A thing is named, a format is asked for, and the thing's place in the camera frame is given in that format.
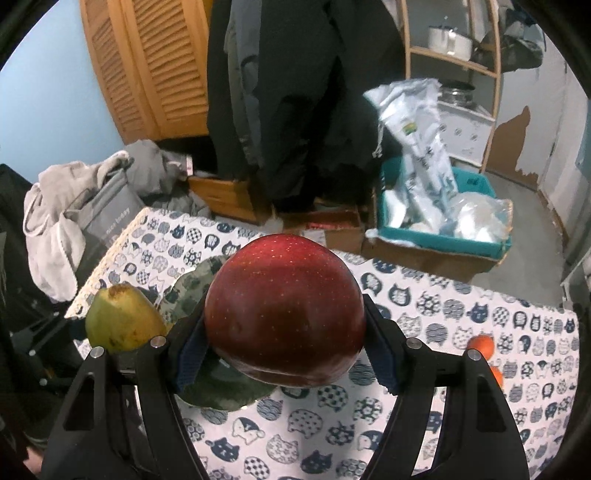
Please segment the person left hand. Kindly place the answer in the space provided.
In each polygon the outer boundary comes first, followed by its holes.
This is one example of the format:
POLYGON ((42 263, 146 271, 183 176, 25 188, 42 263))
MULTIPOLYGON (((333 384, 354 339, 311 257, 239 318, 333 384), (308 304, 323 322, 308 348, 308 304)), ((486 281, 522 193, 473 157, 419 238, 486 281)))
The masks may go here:
POLYGON ((23 464, 36 478, 39 478, 41 475, 42 462, 42 453, 33 446, 27 446, 23 464))

